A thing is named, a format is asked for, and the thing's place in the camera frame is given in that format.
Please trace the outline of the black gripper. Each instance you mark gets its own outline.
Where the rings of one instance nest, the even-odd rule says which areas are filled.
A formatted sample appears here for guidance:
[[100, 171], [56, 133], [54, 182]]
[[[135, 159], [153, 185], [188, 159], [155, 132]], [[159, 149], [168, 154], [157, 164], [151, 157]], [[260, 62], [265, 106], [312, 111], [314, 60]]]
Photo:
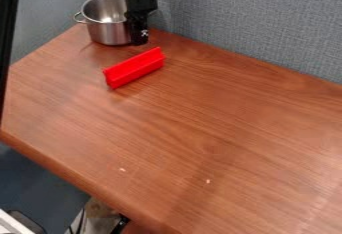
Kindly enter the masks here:
[[128, 22], [130, 43], [140, 46], [148, 42], [145, 14], [149, 14], [157, 9], [157, 0], [126, 0], [126, 7], [129, 12], [125, 13], [125, 18]]

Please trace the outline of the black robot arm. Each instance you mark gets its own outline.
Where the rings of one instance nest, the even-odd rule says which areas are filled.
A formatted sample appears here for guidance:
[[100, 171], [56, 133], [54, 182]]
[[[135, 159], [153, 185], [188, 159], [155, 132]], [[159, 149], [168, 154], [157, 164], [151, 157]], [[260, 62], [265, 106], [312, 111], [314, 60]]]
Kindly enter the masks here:
[[[125, 0], [129, 37], [133, 45], [148, 42], [148, 15], [157, 9], [157, 0]], [[18, 0], [0, 0], [0, 124], [2, 120], [6, 79]]]

